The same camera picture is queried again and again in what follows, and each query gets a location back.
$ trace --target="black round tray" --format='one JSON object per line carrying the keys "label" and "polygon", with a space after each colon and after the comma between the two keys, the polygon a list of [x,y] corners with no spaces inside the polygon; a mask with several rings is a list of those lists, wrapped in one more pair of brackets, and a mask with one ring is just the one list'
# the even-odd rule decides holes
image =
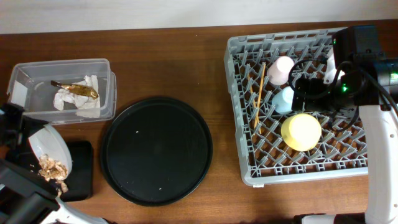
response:
{"label": "black round tray", "polygon": [[157,97],[130,106],[113,121],[100,157],[105,179],[120,196],[160,206],[194,191],[212,154],[200,114],[181,101]]}

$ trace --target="wood grain surface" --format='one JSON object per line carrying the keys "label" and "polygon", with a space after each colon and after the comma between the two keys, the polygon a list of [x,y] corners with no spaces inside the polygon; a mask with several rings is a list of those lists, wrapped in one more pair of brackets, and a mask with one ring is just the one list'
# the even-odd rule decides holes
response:
{"label": "wood grain surface", "polygon": [[213,162],[199,187],[164,207],[121,198],[104,180],[98,159],[108,122],[56,126],[66,141],[88,140],[95,149],[94,195],[69,205],[118,223],[268,222],[304,213],[364,212],[367,176],[248,187],[241,180],[231,99],[223,55],[228,38],[295,30],[375,24],[383,49],[398,56],[398,21],[323,22],[187,29],[111,30],[0,35],[0,103],[17,63],[106,58],[116,74],[117,114],[141,99],[170,96],[193,106],[213,138]]}

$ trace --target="dish rack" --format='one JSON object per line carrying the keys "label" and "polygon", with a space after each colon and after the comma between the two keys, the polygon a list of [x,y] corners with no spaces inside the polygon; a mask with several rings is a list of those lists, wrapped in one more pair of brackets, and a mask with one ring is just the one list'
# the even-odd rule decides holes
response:
{"label": "dish rack", "polygon": [[[246,185],[263,187],[264,184],[280,184],[307,180],[365,175],[368,159],[365,133],[360,121],[343,133],[330,131],[326,114],[300,111],[314,116],[322,127],[318,144],[307,152],[298,152],[286,145],[280,135],[283,121],[292,112],[281,115],[274,112],[272,97],[287,84],[275,86],[264,78],[260,108],[257,102],[262,63],[266,69],[280,56],[288,56],[295,62],[305,58],[326,57],[332,48],[331,35],[344,29],[306,30],[263,35],[232,37],[228,40],[224,65],[228,91],[235,119],[235,137],[238,148],[242,180]],[[294,82],[300,77],[323,78],[326,65],[307,62],[294,70]],[[254,119],[259,111],[259,124]],[[349,123],[349,114],[337,116],[334,128]]]}

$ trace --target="food scrap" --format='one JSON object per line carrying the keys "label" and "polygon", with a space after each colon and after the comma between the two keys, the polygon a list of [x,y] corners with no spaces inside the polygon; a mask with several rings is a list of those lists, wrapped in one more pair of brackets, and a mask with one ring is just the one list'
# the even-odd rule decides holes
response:
{"label": "food scrap", "polygon": [[42,168],[39,170],[39,174],[44,177],[46,181],[55,179],[57,180],[57,184],[61,186],[61,189],[58,189],[58,196],[68,191],[67,185],[63,182],[63,180],[67,178],[68,170],[60,161],[55,161],[47,154],[43,154],[39,158],[39,165]]}

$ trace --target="transparent container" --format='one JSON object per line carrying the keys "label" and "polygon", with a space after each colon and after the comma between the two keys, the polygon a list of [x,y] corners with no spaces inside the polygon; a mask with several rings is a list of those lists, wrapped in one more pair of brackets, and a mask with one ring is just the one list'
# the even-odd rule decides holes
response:
{"label": "transparent container", "polygon": [[[75,105],[65,103],[63,111],[55,109],[53,100],[59,88],[50,84],[74,83],[84,80],[85,75],[96,75],[100,108],[78,110]],[[42,119],[51,124],[72,124],[104,121],[114,118],[116,109],[116,78],[106,59],[62,60],[17,64],[10,78],[8,102],[24,107],[24,115]],[[96,118],[77,115],[97,114]]]}

